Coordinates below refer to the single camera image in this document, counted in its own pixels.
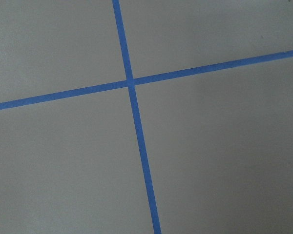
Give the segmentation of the brown paper table cover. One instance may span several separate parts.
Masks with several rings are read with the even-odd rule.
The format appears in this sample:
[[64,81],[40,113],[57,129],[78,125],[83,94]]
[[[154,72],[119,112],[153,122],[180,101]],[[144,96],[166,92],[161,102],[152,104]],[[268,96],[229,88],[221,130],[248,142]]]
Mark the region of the brown paper table cover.
[[0,234],[293,234],[293,0],[0,0]]

